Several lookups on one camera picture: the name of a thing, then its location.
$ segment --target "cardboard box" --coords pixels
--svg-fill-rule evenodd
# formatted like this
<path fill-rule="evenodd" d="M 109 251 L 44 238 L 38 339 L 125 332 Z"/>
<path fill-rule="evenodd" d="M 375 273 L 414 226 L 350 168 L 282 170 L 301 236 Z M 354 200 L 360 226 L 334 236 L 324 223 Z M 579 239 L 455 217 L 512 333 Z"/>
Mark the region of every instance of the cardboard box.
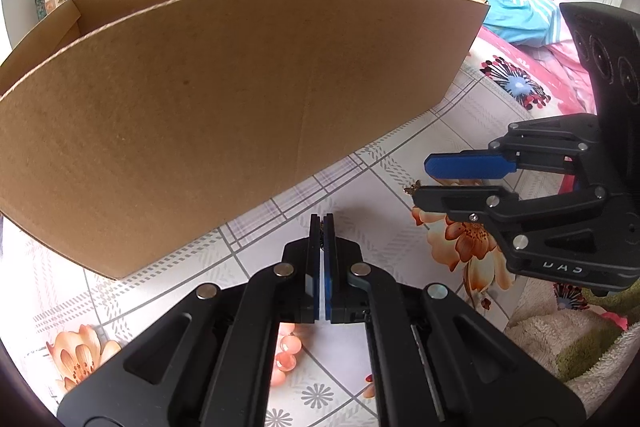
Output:
<path fill-rule="evenodd" d="M 0 67 L 0 210 L 124 277 L 438 103 L 487 9 L 68 0 Z"/>

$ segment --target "floral tablecloth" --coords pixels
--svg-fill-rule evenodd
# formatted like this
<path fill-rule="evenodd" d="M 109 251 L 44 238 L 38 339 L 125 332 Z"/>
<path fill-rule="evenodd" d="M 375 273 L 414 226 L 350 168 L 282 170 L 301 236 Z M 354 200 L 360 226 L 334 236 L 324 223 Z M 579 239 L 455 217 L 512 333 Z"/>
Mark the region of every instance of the floral tablecloth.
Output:
<path fill-rule="evenodd" d="M 513 121 L 580 110 L 571 90 L 482 30 L 436 107 L 126 279 L 82 269 L 5 219 L 0 337 L 55 412 L 67 389 L 199 283 L 246 282 L 279 261 L 284 244 L 305 237 L 312 213 L 328 212 L 337 235 L 359 243 L 367 262 L 408 285 L 444 283 L 502 329 L 524 278 L 506 272 L 481 225 L 420 213 L 404 189 L 416 180 L 438 183 L 424 173 L 430 153 L 485 148 Z M 500 183 L 533 198 L 557 192 L 561 182 L 556 174 L 518 171 Z M 65 331 L 71 333 L 60 335 Z M 303 349 L 284 384 L 271 388 L 265 425 L 377 425 L 375 400 L 366 397 L 372 390 L 364 326 L 319 321 L 294 334 Z"/>

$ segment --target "screw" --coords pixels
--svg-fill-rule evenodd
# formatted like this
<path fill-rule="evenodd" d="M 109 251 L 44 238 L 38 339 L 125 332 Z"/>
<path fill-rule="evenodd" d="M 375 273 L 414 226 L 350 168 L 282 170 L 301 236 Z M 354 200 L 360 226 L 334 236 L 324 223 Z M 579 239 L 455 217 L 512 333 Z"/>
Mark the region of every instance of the screw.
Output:
<path fill-rule="evenodd" d="M 293 273 L 293 265 L 289 263 L 278 263 L 273 267 L 273 272 L 278 277 L 288 277 Z"/>
<path fill-rule="evenodd" d="M 500 198 L 498 196 L 489 196 L 486 198 L 486 206 L 489 208 L 494 208 L 494 206 L 498 206 L 500 203 Z"/>
<path fill-rule="evenodd" d="M 355 263 L 351 265 L 351 273 L 358 277 L 365 277 L 371 273 L 371 267 L 367 263 Z"/>
<path fill-rule="evenodd" d="M 436 283 L 427 288 L 427 294 L 432 299 L 444 299 L 448 293 L 449 290 L 447 290 L 447 287 L 444 284 Z"/>
<path fill-rule="evenodd" d="M 218 287 L 212 282 L 206 282 L 196 288 L 196 296 L 198 299 L 212 299 L 218 293 Z"/>
<path fill-rule="evenodd" d="M 528 244 L 529 238 L 526 235 L 520 234 L 513 238 L 513 248 L 516 250 L 523 250 Z"/>

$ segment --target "silver screw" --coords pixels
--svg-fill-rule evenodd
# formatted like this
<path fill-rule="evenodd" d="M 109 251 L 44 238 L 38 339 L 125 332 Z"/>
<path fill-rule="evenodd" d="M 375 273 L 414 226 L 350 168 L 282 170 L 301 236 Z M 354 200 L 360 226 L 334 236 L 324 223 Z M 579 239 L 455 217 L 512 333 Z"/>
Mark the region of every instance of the silver screw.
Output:
<path fill-rule="evenodd" d="M 366 277 L 371 273 L 371 267 L 367 263 L 355 263 L 351 265 L 351 273 L 358 277 Z"/>
<path fill-rule="evenodd" d="M 523 250 L 527 248 L 528 244 L 529 237 L 527 237 L 526 235 L 520 234 L 513 238 L 513 248 L 515 248 L 516 250 Z"/>
<path fill-rule="evenodd" d="M 293 265 L 289 263 L 278 263 L 273 267 L 273 272 L 278 277 L 288 277 L 293 273 Z"/>
<path fill-rule="evenodd" d="M 489 208 L 494 208 L 494 206 L 498 206 L 500 203 L 500 198 L 498 196 L 489 196 L 486 198 L 486 206 Z"/>
<path fill-rule="evenodd" d="M 212 282 L 206 282 L 196 288 L 196 296 L 198 299 L 212 299 L 218 293 L 218 287 Z"/>
<path fill-rule="evenodd" d="M 432 284 L 427 288 L 427 295 L 429 295 L 432 299 L 444 299 L 449 290 L 444 284 Z"/>

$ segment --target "gray flower print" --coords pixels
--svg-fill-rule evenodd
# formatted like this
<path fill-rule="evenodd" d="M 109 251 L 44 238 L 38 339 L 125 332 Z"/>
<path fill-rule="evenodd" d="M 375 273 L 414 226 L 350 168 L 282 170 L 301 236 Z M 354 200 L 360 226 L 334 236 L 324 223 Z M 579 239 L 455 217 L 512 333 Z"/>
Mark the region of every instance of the gray flower print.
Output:
<path fill-rule="evenodd" d="M 275 409 L 267 410 L 267 414 L 264 417 L 264 427 L 290 427 L 292 422 L 291 415 L 282 409 L 279 411 Z"/>
<path fill-rule="evenodd" d="M 334 400 L 334 393 L 324 383 L 320 385 L 315 383 L 313 387 L 307 386 L 302 392 L 302 400 L 305 405 L 311 406 L 311 409 L 320 409 Z"/>

